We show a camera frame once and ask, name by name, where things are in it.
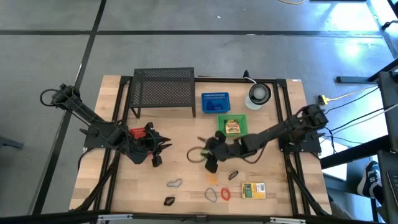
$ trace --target red rubber band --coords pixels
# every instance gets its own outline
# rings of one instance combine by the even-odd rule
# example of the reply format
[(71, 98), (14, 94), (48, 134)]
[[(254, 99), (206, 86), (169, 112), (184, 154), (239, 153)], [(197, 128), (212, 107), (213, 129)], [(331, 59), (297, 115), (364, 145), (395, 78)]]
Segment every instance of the red rubber band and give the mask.
[[(226, 191), (228, 193), (227, 197), (224, 196), (224, 191)], [(221, 198), (226, 201), (228, 201), (231, 198), (231, 192), (229, 192), (228, 188), (225, 187), (225, 188), (221, 189)]]

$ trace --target red object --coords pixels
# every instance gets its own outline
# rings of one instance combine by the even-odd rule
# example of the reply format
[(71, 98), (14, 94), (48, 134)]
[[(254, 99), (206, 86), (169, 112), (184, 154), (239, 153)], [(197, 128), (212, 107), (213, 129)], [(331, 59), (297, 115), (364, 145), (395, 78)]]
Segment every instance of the red object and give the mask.
[[(227, 197), (225, 197), (224, 196), (224, 192), (227, 192), (227, 194), (228, 194), (228, 196)], [(224, 200), (226, 200), (226, 201), (228, 201), (230, 198), (231, 198), (231, 192), (229, 192), (229, 189), (228, 188), (223, 188), (223, 189), (221, 189), (221, 198), (223, 198)]]
[(134, 139), (140, 139), (145, 137), (145, 128), (134, 128), (130, 129), (130, 133), (134, 135)]

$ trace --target orange object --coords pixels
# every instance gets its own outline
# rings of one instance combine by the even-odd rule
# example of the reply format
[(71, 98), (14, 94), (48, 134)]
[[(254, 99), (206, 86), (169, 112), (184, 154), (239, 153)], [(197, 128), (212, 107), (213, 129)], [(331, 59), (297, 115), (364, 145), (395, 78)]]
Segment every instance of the orange object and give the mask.
[(209, 184), (217, 184), (218, 177), (216, 174), (207, 174), (206, 180), (209, 182)]

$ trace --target green container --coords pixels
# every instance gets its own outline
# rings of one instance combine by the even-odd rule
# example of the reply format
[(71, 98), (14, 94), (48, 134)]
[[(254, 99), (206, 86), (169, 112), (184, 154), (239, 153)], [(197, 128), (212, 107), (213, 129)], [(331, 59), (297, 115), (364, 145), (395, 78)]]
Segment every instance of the green container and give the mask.
[[(239, 128), (241, 130), (240, 134), (227, 134), (225, 131), (225, 122), (227, 120), (235, 119), (238, 121)], [(246, 115), (236, 114), (236, 115), (217, 115), (218, 130), (222, 131), (227, 137), (239, 137), (248, 134), (248, 127), (246, 126)]]

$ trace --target yellow cable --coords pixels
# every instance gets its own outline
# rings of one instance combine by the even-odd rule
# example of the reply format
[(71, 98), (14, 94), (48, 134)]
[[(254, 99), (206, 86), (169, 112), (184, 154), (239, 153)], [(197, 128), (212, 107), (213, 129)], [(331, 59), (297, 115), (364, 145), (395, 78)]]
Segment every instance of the yellow cable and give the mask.
[(305, 2), (305, 0), (302, 0), (300, 2), (288, 2), (288, 1), (285, 1), (285, 0), (279, 0), (279, 1), (281, 1), (283, 3), (286, 3), (286, 4), (302, 4), (303, 2)]
[(377, 86), (377, 85), (370, 86), (370, 87), (367, 87), (367, 88), (363, 88), (363, 89), (361, 89), (361, 90), (356, 90), (356, 91), (354, 91), (354, 92), (352, 92), (352, 93), (347, 93), (347, 94), (345, 94), (345, 95), (343, 95), (343, 96), (339, 96), (339, 97), (337, 97), (337, 98), (328, 98), (328, 101), (339, 100), (339, 99), (341, 99), (341, 98), (343, 98), (343, 97), (350, 96), (350, 95), (352, 95), (352, 94), (354, 94), (354, 93), (358, 93), (358, 92), (361, 92), (361, 91), (364, 91), (364, 90), (367, 90), (367, 89), (369, 89), (369, 88), (373, 88), (373, 87), (376, 87), (376, 86)]

